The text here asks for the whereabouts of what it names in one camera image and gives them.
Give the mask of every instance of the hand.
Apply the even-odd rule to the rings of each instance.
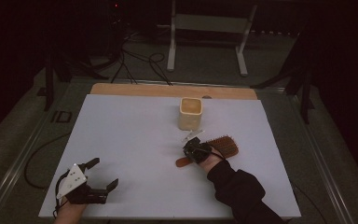
[[[214,148],[212,148],[212,152],[222,156],[222,154]],[[221,160],[222,159],[218,158],[214,154],[210,154],[205,161],[199,163],[199,166],[208,174],[209,171],[211,171],[212,168]]]
[[[57,218],[54,221],[54,224],[60,223],[77,223],[84,210],[86,209],[87,204],[71,204],[65,197],[62,197],[61,208],[58,212]]]

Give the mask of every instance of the brown hairbrush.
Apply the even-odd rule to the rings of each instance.
[[[226,159],[237,155],[239,152],[237,144],[227,135],[206,141],[206,143],[218,150]],[[188,157],[183,157],[177,160],[175,164],[177,167],[184,167],[192,162],[193,161],[191,161]]]

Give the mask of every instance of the white tabletop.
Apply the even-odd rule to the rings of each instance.
[[[231,136],[239,154],[231,166],[257,177],[263,201],[281,217],[300,217],[266,113],[258,100],[204,99],[199,138]],[[39,216],[52,217],[54,188],[74,163],[101,162],[86,171],[88,184],[104,189],[118,178],[106,204],[91,204],[84,217],[231,218],[229,207],[214,198],[213,184],[197,164],[177,168],[184,156],[177,126],[180,98],[88,95]]]

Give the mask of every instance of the floor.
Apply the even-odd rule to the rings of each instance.
[[[164,74],[173,85],[222,85],[249,88],[276,76],[295,39],[282,35],[251,34],[244,57],[249,76],[241,77],[234,43],[211,43],[178,39],[176,65],[173,72],[165,69],[169,43],[167,36],[148,40],[134,35],[124,49],[146,58],[161,59],[146,63],[125,54],[127,69],[122,68],[115,83],[166,84]],[[93,58],[95,63],[101,58]],[[116,63],[101,75],[111,82],[120,64]],[[55,102],[44,112],[45,98],[37,96],[44,86],[44,70],[0,125],[0,223],[51,223],[38,217],[38,212],[55,168],[65,148],[84,97],[94,83],[90,77],[76,76],[70,83],[55,83]],[[289,223],[358,223],[358,169],[344,140],[331,120],[318,90],[311,90],[313,108],[310,124],[298,115],[296,96],[282,91],[287,80],[264,90],[256,90],[268,115],[268,122],[280,150],[287,174],[302,214]],[[54,111],[72,112],[69,122],[52,121]],[[109,223],[108,220],[83,219],[81,223]],[[110,223],[231,223],[211,220],[111,220]]]

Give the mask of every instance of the brush head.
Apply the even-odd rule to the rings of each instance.
[[[206,141],[205,143],[218,150],[226,159],[237,155],[239,152],[237,144],[227,135]],[[175,164],[177,167],[183,167],[190,163],[192,163],[192,161],[188,157],[183,157],[177,160]]]

